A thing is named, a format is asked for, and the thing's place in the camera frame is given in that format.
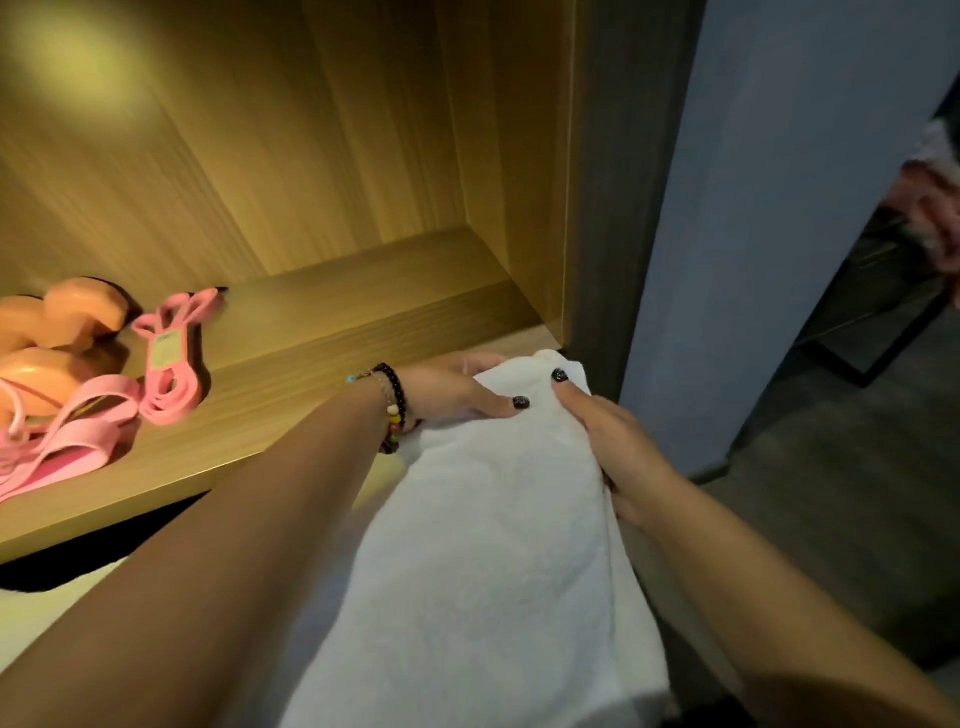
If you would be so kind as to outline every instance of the label tag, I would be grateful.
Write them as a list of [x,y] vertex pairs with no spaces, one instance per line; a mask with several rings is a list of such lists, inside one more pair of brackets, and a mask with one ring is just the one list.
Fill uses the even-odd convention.
[[174,364],[182,362],[186,358],[183,342],[184,337],[181,328],[161,333],[154,339],[154,344],[151,347],[150,368],[170,369]]

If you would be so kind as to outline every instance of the pink resistance band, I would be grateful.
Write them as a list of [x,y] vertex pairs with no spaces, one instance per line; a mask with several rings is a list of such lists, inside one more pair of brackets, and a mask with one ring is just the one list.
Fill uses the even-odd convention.
[[147,376],[140,415],[154,425],[171,425],[200,403],[200,380],[190,364],[189,329],[212,316],[221,302],[216,288],[171,296],[156,313],[145,313],[131,328],[147,340]]
[[[97,376],[77,390],[50,424],[36,429],[26,424],[16,385],[0,379],[0,388],[14,408],[10,428],[0,431],[0,502],[103,468],[120,440],[121,425],[136,418],[141,396],[136,379]],[[107,397],[120,401],[67,422],[90,402]]]

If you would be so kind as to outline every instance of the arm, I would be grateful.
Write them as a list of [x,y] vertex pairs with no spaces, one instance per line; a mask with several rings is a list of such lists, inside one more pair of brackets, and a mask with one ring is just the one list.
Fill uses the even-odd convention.
[[660,547],[777,725],[960,726],[953,704],[732,511],[666,462],[625,409],[555,385],[616,484],[617,514]]
[[[398,372],[414,416],[516,413],[469,375],[495,354]],[[0,726],[194,726],[214,721],[276,634],[387,430],[361,379],[144,544],[0,675]]]

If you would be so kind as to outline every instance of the hand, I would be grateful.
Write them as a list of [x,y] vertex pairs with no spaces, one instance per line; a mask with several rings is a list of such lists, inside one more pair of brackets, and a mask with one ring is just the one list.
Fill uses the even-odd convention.
[[407,422],[457,417],[471,409],[495,418],[518,414],[513,398],[500,397],[473,378],[506,360],[496,353],[455,352],[396,370],[410,408]]
[[641,526],[651,497],[680,476],[630,412],[603,397],[591,396],[571,381],[555,382],[566,410],[587,429],[590,447],[616,486],[613,508],[620,518]]

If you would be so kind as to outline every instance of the gray floor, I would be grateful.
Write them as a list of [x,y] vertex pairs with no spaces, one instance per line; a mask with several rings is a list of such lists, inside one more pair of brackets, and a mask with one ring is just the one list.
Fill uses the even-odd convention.
[[[869,361],[915,310],[831,335]],[[856,389],[787,357],[707,490],[924,667],[960,654],[960,312]]]

